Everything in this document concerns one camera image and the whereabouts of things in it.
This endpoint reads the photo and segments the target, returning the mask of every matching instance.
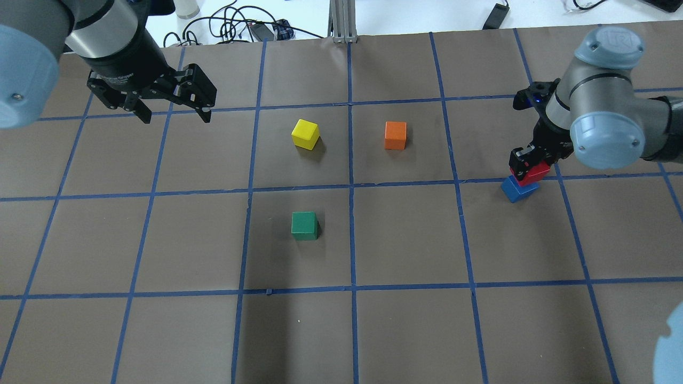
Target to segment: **metal post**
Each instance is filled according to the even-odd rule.
[[[330,0],[327,35],[334,42],[356,42],[356,0]]]

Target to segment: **orange cube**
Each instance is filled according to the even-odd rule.
[[[405,122],[387,122],[385,126],[385,150],[406,149],[408,124]]]

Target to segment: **green cube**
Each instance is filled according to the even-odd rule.
[[[315,212],[292,213],[292,236],[296,240],[316,240],[318,238],[318,220]]]

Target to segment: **blue cube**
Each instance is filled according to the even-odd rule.
[[[520,187],[517,183],[517,179],[515,179],[513,175],[508,176],[503,182],[503,185],[501,185],[503,192],[505,192],[505,195],[510,199],[511,203],[516,203],[531,196],[538,187],[539,185],[537,182]]]

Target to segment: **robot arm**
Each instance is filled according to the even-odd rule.
[[[210,121],[216,87],[196,64],[169,67],[126,0],[0,1],[0,128],[40,117],[65,42],[92,68],[87,86],[108,108],[149,123],[141,99],[164,98]]]
[[[540,119],[533,140],[510,154],[520,186],[543,179],[550,165],[573,152],[597,169],[625,167],[638,158],[683,163],[683,99],[637,98],[630,71],[644,44],[622,27],[586,36],[562,80],[534,83],[513,107],[533,107]]]

